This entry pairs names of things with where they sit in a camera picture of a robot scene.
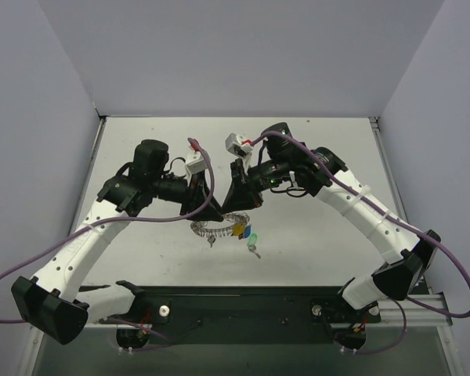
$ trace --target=white wall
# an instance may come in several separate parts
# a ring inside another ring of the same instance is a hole
[[[97,126],[38,3],[0,0],[0,272],[67,234]],[[19,318],[17,275],[0,283],[1,318]],[[15,374],[26,333],[0,325],[0,375]]]
[[[39,0],[101,114],[379,115],[443,0]]]
[[[470,0],[445,1],[380,127],[410,221],[440,233],[470,272]],[[430,275],[451,310],[470,306],[445,256]],[[470,375],[470,319],[454,333]]]

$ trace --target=purple cable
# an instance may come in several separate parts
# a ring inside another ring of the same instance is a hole
[[[296,139],[293,139],[292,137],[290,137],[288,135],[284,135],[284,134],[282,134],[280,132],[277,132],[277,131],[268,131],[268,132],[265,132],[262,135],[260,135],[254,141],[252,141],[251,145],[254,146],[255,144],[259,143],[260,141],[262,141],[264,138],[266,138],[268,136],[278,136],[278,137],[286,139],[290,143],[296,145],[299,149],[301,149],[303,152],[305,152],[310,158],[312,158],[312,160],[314,162],[316,162],[320,166],[320,168],[322,168],[322,170],[326,173],[327,177],[332,182],[338,184],[341,188],[343,188],[344,190],[350,192],[354,196],[357,196],[359,194],[359,192],[357,192],[353,188],[345,185],[343,182],[341,182],[337,178],[335,178],[334,175],[329,171],[327,166],[314,153],[312,153],[311,150],[309,150],[306,146],[302,145],[299,141],[297,141]],[[372,202],[371,200],[369,200],[365,196],[361,196],[360,200],[364,201],[366,204],[371,206],[380,215],[385,215],[384,210],[379,208],[374,202]],[[428,241],[431,245],[433,245],[434,247],[437,247],[438,249],[440,249],[447,256],[447,258],[456,266],[456,268],[458,269],[460,274],[465,279],[465,282],[468,285],[468,288],[470,289],[470,276],[468,275],[468,273],[465,270],[465,268],[463,267],[463,265],[457,260],[456,256],[454,256],[453,253],[449,249],[447,249],[443,244],[441,244],[437,240],[435,240],[432,237],[428,236],[426,233],[422,233],[420,230],[415,229],[415,228],[413,228],[413,227],[411,227],[411,226],[409,226],[405,223],[402,223],[398,219],[394,219],[391,215],[388,215],[386,217],[386,219],[389,220],[391,223],[395,223],[397,226],[402,227],[403,229],[408,230],[408,231],[416,234],[421,239],[424,239],[424,240]],[[410,301],[410,302],[413,302],[414,304],[417,304],[418,306],[424,307],[426,309],[430,309],[433,312],[440,313],[444,316],[455,317],[455,318],[460,318],[460,319],[465,318],[465,317],[470,317],[470,310],[465,312],[465,313],[452,313],[452,312],[449,312],[446,309],[435,308],[435,307],[432,307],[431,305],[419,302],[418,300],[416,300],[414,298],[411,298],[411,297],[407,297],[407,300]]]
[[[374,355],[374,354],[379,354],[379,353],[383,353],[384,351],[390,350],[391,348],[397,346],[397,345],[398,345],[399,343],[401,343],[402,340],[404,340],[404,338],[406,337],[406,333],[407,333],[407,318],[406,318],[406,312],[404,311],[404,308],[402,308],[402,306],[400,305],[400,303],[399,303],[398,301],[396,301],[396,300],[393,300],[393,299],[390,299],[390,300],[399,306],[400,312],[402,313],[402,321],[403,321],[403,324],[402,324],[402,331],[400,332],[400,336],[396,339],[396,341],[394,341],[393,343],[390,343],[389,345],[380,347],[379,349],[374,349],[374,350],[356,350],[356,351],[353,351],[352,349],[349,349],[349,348],[347,348],[347,347],[345,347],[345,346],[343,346],[342,344],[340,344],[340,343],[337,342],[338,335],[341,334],[340,331],[339,331],[338,333],[336,333],[336,335],[334,336],[334,341],[335,341],[336,343],[338,343],[338,345],[342,346],[343,349],[345,349],[345,350],[348,351],[349,353],[353,353],[354,355]]]
[[[207,205],[209,205],[209,203],[211,202],[211,199],[214,195],[214,188],[215,188],[214,170],[212,169],[211,159],[209,158],[207,152],[204,149],[201,148],[198,141],[196,141],[195,139],[189,138],[188,142],[192,146],[194,146],[195,148],[198,148],[198,151],[200,152],[202,157],[205,159],[205,162],[207,163],[207,168],[208,168],[208,171],[209,171],[209,178],[211,180],[211,186],[210,186],[211,191],[209,192],[209,195],[205,199],[205,202],[201,206],[199,206],[197,209],[193,210],[191,213],[188,213],[188,214],[185,214],[185,215],[179,215],[177,217],[171,217],[171,218],[139,218],[139,217],[120,218],[120,217],[112,217],[112,218],[101,219],[99,221],[96,221],[96,222],[92,223],[91,226],[86,226],[86,227],[83,227],[83,228],[79,229],[78,231],[75,231],[70,236],[62,239],[58,243],[54,244],[52,247],[47,248],[42,253],[39,253],[38,255],[36,255],[32,258],[29,258],[28,260],[23,261],[22,263],[17,264],[16,266],[13,266],[12,268],[10,268],[10,269],[6,270],[5,272],[1,273],[0,274],[0,280],[4,279],[9,274],[12,274],[12,273],[16,272],[17,270],[19,270],[21,268],[24,268],[27,265],[30,265],[32,262],[35,262],[35,261],[41,259],[42,257],[48,255],[49,253],[54,252],[56,249],[64,246],[67,242],[72,241],[73,239],[75,239],[76,237],[79,237],[83,233],[86,233],[92,227],[97,227],[97,226],[103,225],[105,223],[120,222],[120,221],[153,222],[153,223],[157,223],[157,222],[158,223],[177,222],[177,221],[181,221],[183,219],[188,219],[188,218],[202,212],[207,207]],[[22,324],[24,322],[25,321],[23,321],[23,320],[3,320],[3,319],[0,319],[0,324]]]
[[[142,331],[145,331],[147,333],[150,333],[156,337],[162,338],[165,341],[168,342],[166,345],[152,345],[152,346],[147,346],[147,347],[142,347],[141,349],[132,349],[132,352],[145,352],[145,351],[150,351],[150,350],[156,350],[156,349],[165,349],[166,347],[169,347],[171,345],[171,340],[167,338],[165,335],[158,333],[157,331],[153,331],[149,329],[148,327],[144,327],[143,325],[139,325],[136,323],[133,323],[131,321],[126,321],[126,320],[121,320],[121,319],[114,319],[114,318],[108,318],[107,323],[116,323],[116,324],[124,324],[128,325],[130,327],[135,327],[136,329],[141,329]]]

